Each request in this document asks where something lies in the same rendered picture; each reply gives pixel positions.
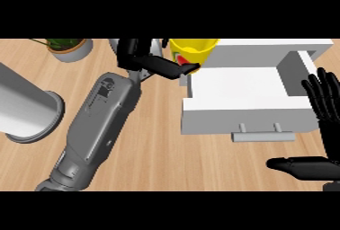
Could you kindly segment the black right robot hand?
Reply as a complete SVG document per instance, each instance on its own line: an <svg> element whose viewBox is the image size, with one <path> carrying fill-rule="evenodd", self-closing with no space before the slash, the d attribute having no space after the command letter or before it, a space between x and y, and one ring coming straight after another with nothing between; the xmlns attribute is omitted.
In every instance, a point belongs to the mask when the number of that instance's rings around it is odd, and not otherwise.
<svg viewBox="0 0 340 230"><path fill-rule="evenodd" d="M319 68L302 81L316 111L326 157L271 158L268 168L289 173L302 181L340 181L340 81L333 72Z"/></svg>

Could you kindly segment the grey cylindrical container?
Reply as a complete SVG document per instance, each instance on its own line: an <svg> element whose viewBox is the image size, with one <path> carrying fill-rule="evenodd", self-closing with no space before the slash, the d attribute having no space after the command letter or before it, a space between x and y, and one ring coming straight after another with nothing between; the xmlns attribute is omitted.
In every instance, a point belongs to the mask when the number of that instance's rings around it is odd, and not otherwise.
<svg viewBox="0 0 340 230"><path fill-rule="evenodd" d="M0 133L17 143L38 142L57 129L64 113L63 97L0 63Z"/></svg>

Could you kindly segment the white open drawer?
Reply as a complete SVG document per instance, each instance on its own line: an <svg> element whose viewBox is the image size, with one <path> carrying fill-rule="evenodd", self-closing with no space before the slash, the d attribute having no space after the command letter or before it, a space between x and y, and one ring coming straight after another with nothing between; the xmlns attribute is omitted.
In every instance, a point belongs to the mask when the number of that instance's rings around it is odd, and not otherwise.
<svg viewBox="0 0 340 230"><path fill-rule="evenodd" d="M289 52L277 66L202 69L188 77L183 133L316 130L319 121L301 84L316 72L305 51Z"/></svg>

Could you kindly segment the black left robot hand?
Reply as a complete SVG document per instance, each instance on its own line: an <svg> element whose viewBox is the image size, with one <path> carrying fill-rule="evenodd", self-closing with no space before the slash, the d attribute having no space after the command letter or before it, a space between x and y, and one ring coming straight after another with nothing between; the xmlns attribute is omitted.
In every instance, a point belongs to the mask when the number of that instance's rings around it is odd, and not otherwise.
<svg viewBox="0 0 340 230"><path fill-rule="evenodd" d="M151 54L151 39L120 39L117 44L119 67L140 71L146 69L165 78L175 80L190 74L202 65L199 63L178 64Z"/></svg>

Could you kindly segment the white cabinet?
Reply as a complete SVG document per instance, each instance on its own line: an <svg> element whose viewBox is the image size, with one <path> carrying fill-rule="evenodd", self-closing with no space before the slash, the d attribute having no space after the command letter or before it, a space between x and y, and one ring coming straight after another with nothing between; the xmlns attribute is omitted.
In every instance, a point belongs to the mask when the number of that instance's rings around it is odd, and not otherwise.
<svg viewBox="0 0 340 230"><path fill-rule="evenodd" d="M203 68L276 67L289 95L307 96L302 81L333 44L332 39L222 39Z"/></svg>

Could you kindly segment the potted green plant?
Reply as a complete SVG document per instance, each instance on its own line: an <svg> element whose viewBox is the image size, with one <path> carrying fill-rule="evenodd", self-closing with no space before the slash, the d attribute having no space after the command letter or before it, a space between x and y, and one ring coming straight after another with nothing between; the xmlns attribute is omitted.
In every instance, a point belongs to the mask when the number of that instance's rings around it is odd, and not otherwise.
<svg viewBox="0 0 340 230"><path fill-rule="evenodd" d="M54 57L64 63L82 60L94 48L92 39L47 39L47 41L33 41L47 46Z"/></svg>

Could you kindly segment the yellow cup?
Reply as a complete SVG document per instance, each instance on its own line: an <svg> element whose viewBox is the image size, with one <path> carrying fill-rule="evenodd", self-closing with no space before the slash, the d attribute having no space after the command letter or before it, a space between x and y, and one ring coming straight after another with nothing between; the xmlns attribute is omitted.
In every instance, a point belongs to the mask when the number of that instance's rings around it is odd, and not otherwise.
<svg viewBox="0 0 340 230"><path fill-rule="evenodd" d="M174 61L184 64L203 65L209 58L219 39L171 39Z"/></svg>

